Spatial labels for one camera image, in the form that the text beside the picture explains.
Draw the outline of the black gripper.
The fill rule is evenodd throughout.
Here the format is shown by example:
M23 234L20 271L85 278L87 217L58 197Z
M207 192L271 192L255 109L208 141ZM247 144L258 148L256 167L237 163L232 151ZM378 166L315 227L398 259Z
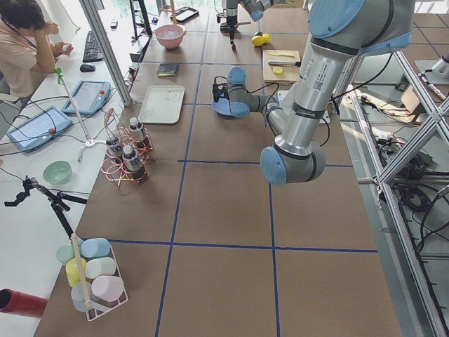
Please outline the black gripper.
M212 93L213 93L213 102L217 103L220 99L229 99L229 93L227 90L227 84L221 83L217 84L214 83L212 85Z
M237 16L226 17L226 22L220 24L220 31L223 33L229 33L229 42L232 47L235 47L234 37L235 30L240 25L249 25L249 22L239 22Z

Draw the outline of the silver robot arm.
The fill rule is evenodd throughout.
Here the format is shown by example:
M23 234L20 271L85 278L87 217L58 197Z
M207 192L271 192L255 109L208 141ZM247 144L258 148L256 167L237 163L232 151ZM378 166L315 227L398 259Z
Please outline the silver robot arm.
M220 31L229 34L231 49L236 51L234 43L235 33L243 22L238 19L238 6L241 5L249 14L253 22L259 21L264 12L274 5L274 0L228 0L222 1L222 11L216 14L217 23L220 24Z
M313 141L345 63L359 55L382 55L411 42L414 1L315 1L308 16L309 38L299 78L288 95L290 107L270 95L247 91L246 72L234 66L223 87L213 84L213 100L228 100L233 117L261 112L276 137L263 149L260 167L272 185L318 178L326 159Z

